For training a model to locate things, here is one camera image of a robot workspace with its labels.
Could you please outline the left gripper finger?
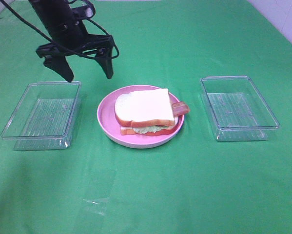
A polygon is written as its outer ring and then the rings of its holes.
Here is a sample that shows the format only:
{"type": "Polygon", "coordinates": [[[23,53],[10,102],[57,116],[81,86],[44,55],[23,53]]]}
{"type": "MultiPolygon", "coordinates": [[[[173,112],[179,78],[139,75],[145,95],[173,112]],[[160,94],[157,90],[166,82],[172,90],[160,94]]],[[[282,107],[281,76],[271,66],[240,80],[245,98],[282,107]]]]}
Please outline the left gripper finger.
{"type": "Polygon", "coordinates": [[[74,74],[64,56],[47,55],[43,65],[59,74],[67,82],[72,82],[74,79],[74,74]]]}

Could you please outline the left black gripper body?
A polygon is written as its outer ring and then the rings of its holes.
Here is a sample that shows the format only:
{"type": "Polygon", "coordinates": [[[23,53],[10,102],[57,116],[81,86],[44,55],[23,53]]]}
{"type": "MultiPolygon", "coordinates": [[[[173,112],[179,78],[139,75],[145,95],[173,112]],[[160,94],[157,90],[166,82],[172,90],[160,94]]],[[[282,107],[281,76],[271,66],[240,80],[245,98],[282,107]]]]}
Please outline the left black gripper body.
{"type": "Polygon", "coordinates": [[[78,55],[83,58],[113,58],[114,40],[111,35],[89,34],[83,23],[60,23],[46,28],[49,43],[39,46],[39,57],[78,55]]]}

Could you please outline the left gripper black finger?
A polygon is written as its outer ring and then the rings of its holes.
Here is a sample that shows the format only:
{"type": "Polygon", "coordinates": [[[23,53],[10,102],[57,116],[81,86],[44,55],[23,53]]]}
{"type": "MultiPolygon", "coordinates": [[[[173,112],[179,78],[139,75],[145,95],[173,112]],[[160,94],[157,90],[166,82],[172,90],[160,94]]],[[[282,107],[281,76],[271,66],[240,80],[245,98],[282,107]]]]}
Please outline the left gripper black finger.
{"type": "Polygon", "coordinates": [[[112,53],[105,52],[99,53],[95,55],[95,61],[100,65],[103,69],[106,77],[111,79],[113,76],[113,66],[112,66],[112,53]]]}

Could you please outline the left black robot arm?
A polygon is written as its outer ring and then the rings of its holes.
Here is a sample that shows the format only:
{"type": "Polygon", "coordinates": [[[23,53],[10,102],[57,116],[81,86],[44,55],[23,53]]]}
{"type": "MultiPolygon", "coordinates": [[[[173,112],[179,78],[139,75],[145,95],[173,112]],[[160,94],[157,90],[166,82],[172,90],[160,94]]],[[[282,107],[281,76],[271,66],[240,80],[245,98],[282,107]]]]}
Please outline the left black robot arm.
{"type": "Polygon", "coordinates": [[[86,0],[79,7],[72,8],[68,0],[32,0],[31,6],[50,35],[49,43],[36,49],[43,65],[67,82],[72,82],[74,74],[66,60],[67,56],[93,59],[103,69],[106,77],[113,76],[112,55],[116,47],[112,35],[89,34],[83,21],[90,21],[95,15],[94,5],[86,0]]]}

